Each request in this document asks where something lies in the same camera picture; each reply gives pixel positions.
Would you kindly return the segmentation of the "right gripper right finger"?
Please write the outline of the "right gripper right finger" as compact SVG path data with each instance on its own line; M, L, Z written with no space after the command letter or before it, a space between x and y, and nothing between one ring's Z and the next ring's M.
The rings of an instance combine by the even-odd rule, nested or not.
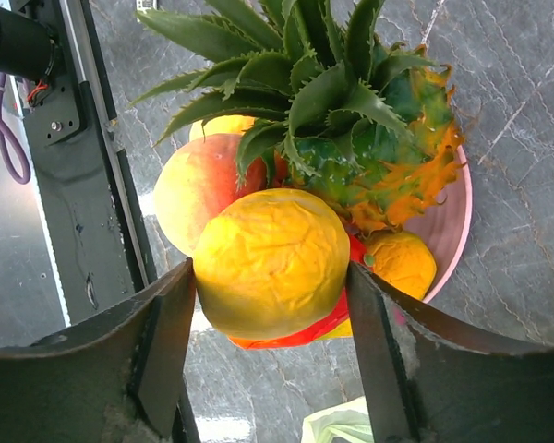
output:
M451 317L351 263L346 293L378 442L554 442L554 347Z

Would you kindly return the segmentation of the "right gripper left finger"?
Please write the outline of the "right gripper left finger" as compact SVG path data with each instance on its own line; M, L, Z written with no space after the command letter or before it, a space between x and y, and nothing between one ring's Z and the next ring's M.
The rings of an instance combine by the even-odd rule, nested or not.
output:
M183 370L186 260L143 291L29 346L0 348L0 442L193 442Z

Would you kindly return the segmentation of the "green avocado print plastic bag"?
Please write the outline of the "green avocado print plastic bag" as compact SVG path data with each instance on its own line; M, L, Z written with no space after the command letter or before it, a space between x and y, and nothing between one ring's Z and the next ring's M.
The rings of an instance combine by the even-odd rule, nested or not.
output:
M317 411L304 418L301 443L374 442L364 396L331 408Z

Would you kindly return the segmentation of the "fake red orange mango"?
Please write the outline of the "fake red orange mango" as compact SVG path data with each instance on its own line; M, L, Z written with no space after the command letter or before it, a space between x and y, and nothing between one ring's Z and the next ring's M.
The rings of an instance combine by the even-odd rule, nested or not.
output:
M352 336L347 293L346 289L343 288L339 302L328 316L295 334L272 340L252 341L235 337L228 337L228 340L240 348L258 350L303 346L313 341L351 338Z

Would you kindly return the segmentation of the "small yellow fake fruit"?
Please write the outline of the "small yellow fake fruit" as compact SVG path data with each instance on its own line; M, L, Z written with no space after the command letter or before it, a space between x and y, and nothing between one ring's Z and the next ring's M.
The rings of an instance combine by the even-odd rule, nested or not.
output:
M201 309L236 339L287 337L330 315L343 294L350 238L306 191L238 199L208 222L193 254Z

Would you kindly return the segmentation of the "fake peach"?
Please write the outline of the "fake peach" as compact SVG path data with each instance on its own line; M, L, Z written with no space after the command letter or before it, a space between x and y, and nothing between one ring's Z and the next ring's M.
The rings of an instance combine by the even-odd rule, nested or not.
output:
M266 186L266 166L253 161L243 186L237 184L236 134L197 138L164 165L153 190L154 212L163 234L191 257L206 224L237 199Z

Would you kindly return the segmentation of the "fake yellow pear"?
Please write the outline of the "fake yellow pear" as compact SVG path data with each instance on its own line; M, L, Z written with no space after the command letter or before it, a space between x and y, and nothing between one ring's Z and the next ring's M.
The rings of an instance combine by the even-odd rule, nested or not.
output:
M238 114L215 117L209 120L206 125L203 125L202 120L198 120L190 127L188 141L214 134L242 135L246 133L254 123L254 117Z

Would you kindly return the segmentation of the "fake pineapple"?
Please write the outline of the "fake pineapple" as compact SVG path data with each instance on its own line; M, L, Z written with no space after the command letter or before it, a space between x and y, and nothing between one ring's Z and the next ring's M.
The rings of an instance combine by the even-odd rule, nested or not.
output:
M359 232L399 230L437 204L460 170L463 137L451 105L452 69L425 45L385 45L380 1L335 20L327 1L213 1L207 15L150 9L138 20L208 67L151 90L201 90L165 128L243 115L236 152L244 175L283 158L289 186L322 198Z

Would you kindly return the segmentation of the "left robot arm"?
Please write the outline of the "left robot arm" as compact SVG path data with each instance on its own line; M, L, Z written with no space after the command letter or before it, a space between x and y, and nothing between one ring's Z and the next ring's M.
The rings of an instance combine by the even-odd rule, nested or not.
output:
M66 26L58 1L0 6L0 72L50 82L70 72Z

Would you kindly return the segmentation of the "pink plate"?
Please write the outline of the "pink plate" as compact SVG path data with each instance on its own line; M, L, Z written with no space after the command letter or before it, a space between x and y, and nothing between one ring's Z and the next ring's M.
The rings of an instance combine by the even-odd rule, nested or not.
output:
M404 228L418 235L437 263L437 273L423 302L428 304L441 291L463 255L473 213L473 185L464 148L456 151L456 162L463 167L457 179L438 194L439 206L410 219Z

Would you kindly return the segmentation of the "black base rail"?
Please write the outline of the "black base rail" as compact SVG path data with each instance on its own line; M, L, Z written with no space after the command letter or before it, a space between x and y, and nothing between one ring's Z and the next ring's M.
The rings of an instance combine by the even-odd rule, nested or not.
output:
M143 291L158 276L151 261L127 159L108 132L113 100L89 5L58 1L70 72L50 82L26 116L66 329Z

